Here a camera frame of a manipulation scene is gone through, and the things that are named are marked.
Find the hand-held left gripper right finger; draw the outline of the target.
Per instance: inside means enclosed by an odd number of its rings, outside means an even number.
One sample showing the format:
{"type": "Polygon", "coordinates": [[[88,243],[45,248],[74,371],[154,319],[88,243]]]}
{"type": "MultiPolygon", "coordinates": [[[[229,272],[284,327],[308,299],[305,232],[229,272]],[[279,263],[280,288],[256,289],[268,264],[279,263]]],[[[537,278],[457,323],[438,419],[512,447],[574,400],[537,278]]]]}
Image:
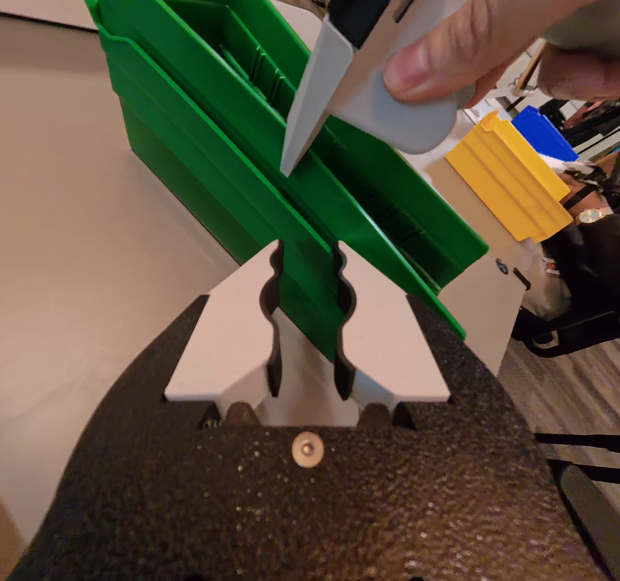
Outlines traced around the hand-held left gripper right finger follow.
{"type": "Polygon", "coordinates": [[[359,411],[445,403],[451,393],[403,289],[344,241],[333,252],[337,305],[334,383],[359,411]]]}

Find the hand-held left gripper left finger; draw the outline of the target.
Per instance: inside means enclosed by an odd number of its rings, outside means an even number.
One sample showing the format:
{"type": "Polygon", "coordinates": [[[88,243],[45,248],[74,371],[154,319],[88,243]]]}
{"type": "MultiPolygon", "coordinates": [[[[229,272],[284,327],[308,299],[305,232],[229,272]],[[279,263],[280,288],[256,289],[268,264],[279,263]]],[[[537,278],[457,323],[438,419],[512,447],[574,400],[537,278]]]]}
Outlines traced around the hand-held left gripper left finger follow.
{"type": "Polygon", "coordinates": [[[272,241],[207,295],[164,390],[169,402],[210,401],[223,417],[236,403],[256,409],[282,384],[280,305],[284,243],[272,241]]]}

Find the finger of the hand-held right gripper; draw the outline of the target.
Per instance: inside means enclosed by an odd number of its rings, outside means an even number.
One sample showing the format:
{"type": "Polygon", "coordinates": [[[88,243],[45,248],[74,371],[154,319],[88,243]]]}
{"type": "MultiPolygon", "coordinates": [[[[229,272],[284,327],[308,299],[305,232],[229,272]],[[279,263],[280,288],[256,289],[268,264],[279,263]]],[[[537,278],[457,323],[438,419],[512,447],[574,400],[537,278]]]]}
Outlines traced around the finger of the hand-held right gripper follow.
{"type": "Polygon", "coordinates": [[[468,0],[330,0],[287,117],[282,173],[290,175],[328,116],[329,102],[355,55],[387,60],[468,0]]]}

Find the person's right hand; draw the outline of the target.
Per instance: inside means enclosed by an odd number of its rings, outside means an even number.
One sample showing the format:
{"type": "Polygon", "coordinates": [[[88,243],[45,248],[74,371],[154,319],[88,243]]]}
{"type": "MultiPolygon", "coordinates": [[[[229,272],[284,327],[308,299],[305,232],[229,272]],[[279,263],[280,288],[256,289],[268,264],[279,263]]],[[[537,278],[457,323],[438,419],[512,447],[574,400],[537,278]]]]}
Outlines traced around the person's right hand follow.
{"type": "Polygon", "coordinates": [[[383,73],[401,102],[439,99],[475,85],[471,107],[493,89],[543,32],[597,0],[469,0],[440,25],[393,54],[383,73]]]}

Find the blue plastic bin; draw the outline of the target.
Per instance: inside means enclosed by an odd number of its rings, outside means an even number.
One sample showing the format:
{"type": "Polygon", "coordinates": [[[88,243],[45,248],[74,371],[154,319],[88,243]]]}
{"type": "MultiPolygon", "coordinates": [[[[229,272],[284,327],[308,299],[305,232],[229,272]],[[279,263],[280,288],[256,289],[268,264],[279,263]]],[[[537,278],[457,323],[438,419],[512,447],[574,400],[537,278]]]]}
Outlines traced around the blue plastic bin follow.
{"type": "Polygon", "coordinates": [[[578,160],[578,154],[547,116],[528,105],[511,124],[540,155],[565,162],[578,160]]]}

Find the black metal frame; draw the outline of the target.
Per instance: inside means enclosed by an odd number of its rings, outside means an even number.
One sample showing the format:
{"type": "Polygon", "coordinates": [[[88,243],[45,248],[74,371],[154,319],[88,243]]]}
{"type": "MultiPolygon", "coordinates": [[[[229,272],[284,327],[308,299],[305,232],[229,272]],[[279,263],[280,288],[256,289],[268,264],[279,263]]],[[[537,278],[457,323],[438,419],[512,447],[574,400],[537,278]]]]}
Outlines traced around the black metal frame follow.
{"type": "MultiPolygon", "coordinates": [[[[619,435],[535,432],[539,445],[594,448],[619,454],[619,435]]],[[[546,458],[570,518],[610,580],[619,580],[619,512],[597,484],[619,486],[619,468],[546,458]]]]}

